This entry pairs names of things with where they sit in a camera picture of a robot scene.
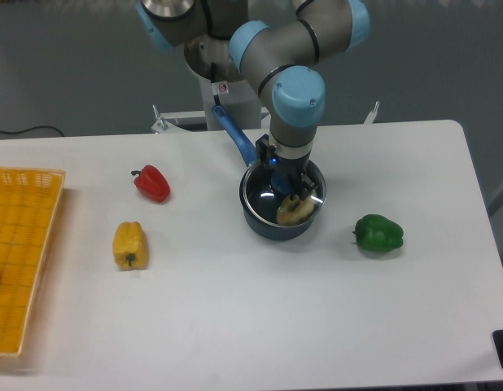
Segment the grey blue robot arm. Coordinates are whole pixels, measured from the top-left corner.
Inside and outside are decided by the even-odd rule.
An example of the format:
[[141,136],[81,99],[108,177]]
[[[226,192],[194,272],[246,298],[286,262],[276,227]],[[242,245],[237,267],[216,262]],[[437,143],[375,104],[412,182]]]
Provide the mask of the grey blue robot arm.
[[272,29],[249,20],[246,1],[138,1],[136,9],[159,46],[203,46],[205,66],[229,66],[271,115],[268,161],[275,189],[304,194],[303,174],[326,88],[311,67],[362,43],[370,16],[362,1],[295,1],[296,21]]

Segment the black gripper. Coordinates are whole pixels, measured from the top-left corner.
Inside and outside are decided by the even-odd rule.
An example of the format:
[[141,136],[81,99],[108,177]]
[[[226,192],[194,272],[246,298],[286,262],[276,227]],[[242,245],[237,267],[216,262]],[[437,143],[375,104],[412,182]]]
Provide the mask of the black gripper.
[[305,201],[319,187],[305,171],[310,156],[306,147],[275,147],[269,144],[268,136],[256,140],[256,157],[264,166],[272,165],[276,172],[287,175],[291,190],[289,198]]

